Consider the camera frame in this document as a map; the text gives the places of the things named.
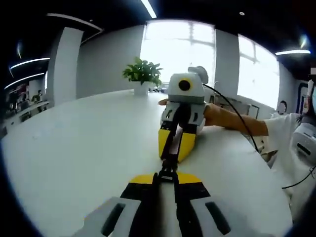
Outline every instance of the black ceiling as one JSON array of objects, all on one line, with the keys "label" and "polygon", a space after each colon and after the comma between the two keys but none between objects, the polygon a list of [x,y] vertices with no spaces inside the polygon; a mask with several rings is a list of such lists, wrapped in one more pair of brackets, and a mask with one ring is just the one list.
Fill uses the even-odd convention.
[{"label": "black ceiling", "polygon": [[[217,29],[233,34],[242,34],[275,53],[299,48],[301,38],[307,35],[307,48],[314,52],[316,27],[313,26],[310,1],[302,0],[150,0],[160,19],[193,19],[215,25]],[[104,29],[103,34],[118,29],[144,24],[151,17],[141,0],[90,0],[87,2],[38,2],[10,3],[7,7],[5,52],[6,77],[3,84],[12,78],[7,68],[15,63],[49,56],[50,46],[64,26],[85,30],[87,38],[98,32],[96,29],[71,20],[48,17],[47,13],[60,13],[90,21]],[[22,45],[22,59],[16,52],[17,43]],[[279,60],[296,79],[307,80],[310,72],[310,55],[287,55]],[[46,71],[47,63],[34,63],[26,69],[27,74]]]}]

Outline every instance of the white pillar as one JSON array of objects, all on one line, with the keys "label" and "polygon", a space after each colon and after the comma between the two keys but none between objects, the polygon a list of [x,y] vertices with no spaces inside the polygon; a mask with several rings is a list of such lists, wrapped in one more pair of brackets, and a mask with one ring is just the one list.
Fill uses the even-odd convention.
[{"label": "white pillar", "polygon": [[77,59],[83,31],[65,27],[53,43],[47,74],[50,106],[76,99]]}]

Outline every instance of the black wire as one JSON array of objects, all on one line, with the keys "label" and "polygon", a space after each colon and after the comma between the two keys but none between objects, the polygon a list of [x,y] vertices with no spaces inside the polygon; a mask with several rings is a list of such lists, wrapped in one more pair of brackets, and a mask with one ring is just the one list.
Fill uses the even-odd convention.
[{"label": "black wire", "polygon": [[248,126],[246,125],[245,121],[243,120],[243,118],[242,118],[242,116],[240,115],[240,113],[236,110],[236,108],[231,104],[231,102],[229,102],[229,100],[228,100],[224,95],[222,95],[220,92],[218,92],[217,90],[215,90],[213,87],[211,87],[211,86],[209,86],[209,85],[206,85],[206,84],[203,84],[203,85],[204,85],[205,87],[207,87],[207,88],[213,90],[213,91],[216,92],[217,94],[219,94],[219,95],[232,107],[232,109],[236,112],[236,114],[239,116],[240,120],[242,121],[243,125],[245,126],[245,128],[246,128],[248,134],[249,134],[250,137],[251,137],[251,140],[252,140],[252,142],[253,142],[253,145],[255,146],[256,151],[259,153],[259,149],[258,149],[258,147],[257,147],[257,144],[256,144],[255,140],[253,139],[252,133],[250,132]]},{"label": "black wire", "polygon": [[300,182],[298,182],[298,183],[296,183],[296,184],[293,184],[293,185],[290,185],[290,186],[283,187],[282,189],[288,189],[288,188],[292,188],[292,187],[294,187],[294,186],[296,186],[296,185],[299,185],[299,184],[302,183],[304,180],[306,180],[310,175],[313,176],[313,171],[314,171],[315,168],[316,168],[316,166],[311,167],[309,174],[308,174],[304,179],[302,179]]}]

